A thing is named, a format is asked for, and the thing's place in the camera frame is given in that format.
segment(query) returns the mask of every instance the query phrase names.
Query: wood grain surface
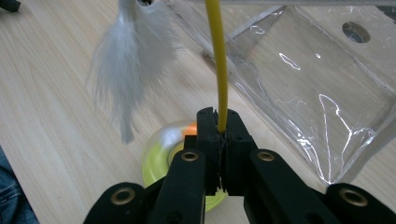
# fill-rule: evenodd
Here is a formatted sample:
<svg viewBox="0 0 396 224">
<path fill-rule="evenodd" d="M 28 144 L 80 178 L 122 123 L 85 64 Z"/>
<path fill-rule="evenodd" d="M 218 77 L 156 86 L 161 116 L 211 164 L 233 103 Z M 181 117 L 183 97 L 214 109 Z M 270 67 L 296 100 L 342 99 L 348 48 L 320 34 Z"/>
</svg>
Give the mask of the wood grain surface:
<svg viewBox="0 0 396 224">
<path fill-rule="evenodd" d="M 117 1 L 22 1 L 20 11 L 0 11 L 0 144 L 40 223 L 81 223 L 110 186 L 143 185 L 141 155 L 166 123 L 194 119 L 217 107 L 216 79 L 197 47 L 185 46 L 166 67 L 161 94 L 136 111 L 135 140 L 124 145 L 119 128 L 95 109 L 88 79 L 93 51 L 117 14 Z M 229 107 L 246 123 L 259 147 L 278 152 L 302 180 L 323 191 L 303 160 L 230 88 Z M 396 141 L 370 159 L 353 184 L 396 210 Z M 227 198 L 206 223 L 248 223 L 242 198 Z"/>
</svg>

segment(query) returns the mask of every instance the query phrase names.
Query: transparent plastic sheet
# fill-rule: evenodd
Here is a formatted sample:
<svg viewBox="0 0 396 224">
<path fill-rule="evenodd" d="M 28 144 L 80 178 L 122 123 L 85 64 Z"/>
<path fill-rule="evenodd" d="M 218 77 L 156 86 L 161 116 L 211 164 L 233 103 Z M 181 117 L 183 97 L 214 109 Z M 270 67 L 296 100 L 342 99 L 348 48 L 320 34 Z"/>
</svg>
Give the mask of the transparent plastic sheet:
<svg viewBox="0 0 396 224">
<path fill-rule="evenodd" d="M 205 6 L 169 2 L 211 55 Z M 396 25 L 376 7 L 227 4 L 222 14 L 230 82 L 324 183 L 350 181 L 395 136 Z"/>
</svg>

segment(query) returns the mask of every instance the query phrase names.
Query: yellow cable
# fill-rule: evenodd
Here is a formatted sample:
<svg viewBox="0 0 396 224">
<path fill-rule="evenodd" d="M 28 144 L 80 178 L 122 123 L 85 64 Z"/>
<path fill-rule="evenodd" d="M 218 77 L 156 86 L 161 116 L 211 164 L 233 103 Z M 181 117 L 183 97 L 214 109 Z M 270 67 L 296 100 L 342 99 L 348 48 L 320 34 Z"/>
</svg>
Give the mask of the yellow cable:
<svg viewBox="0 0 396 224">
<path fill-rule="evenodd" d="M 205 0 L 207 17 L 209 19 L 212 45 L 215 54 L 216 73 L 218 77 L 219 121 L 218 131 L 224 133 L 227 125 L 228 82 L 227 61 L 225 54 L 224 33 L 221 22 L 219 0 Z"/>
</svg>

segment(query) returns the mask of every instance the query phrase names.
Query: black metal bracket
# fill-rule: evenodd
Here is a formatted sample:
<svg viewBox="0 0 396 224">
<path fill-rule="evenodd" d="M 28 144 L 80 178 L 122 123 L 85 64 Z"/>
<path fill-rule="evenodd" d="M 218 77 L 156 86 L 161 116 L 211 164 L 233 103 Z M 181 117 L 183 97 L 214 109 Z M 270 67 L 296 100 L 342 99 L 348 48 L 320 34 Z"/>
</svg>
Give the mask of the black metal bracket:
<svg viewBox="0 0 396 224">
<path fill-rule="evenodd" d="M 0 8 L 10 12 L 17 12 L 21 3 L 16 0 L 0 0 Z"/>
</svg>

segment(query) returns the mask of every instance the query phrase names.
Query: denim jeans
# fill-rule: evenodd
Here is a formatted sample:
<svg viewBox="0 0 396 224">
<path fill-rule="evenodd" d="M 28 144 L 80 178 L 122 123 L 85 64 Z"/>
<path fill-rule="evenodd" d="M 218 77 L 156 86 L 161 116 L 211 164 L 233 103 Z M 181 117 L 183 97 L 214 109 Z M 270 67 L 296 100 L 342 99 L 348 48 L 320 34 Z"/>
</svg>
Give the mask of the denim jeans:
<svg viewBox="0 0 396 224">
<path fill-rule="evenodd" d="M 0 224 L 11 223 L 36 224 L 38 221 L 0 147 Z"/>
</svg>

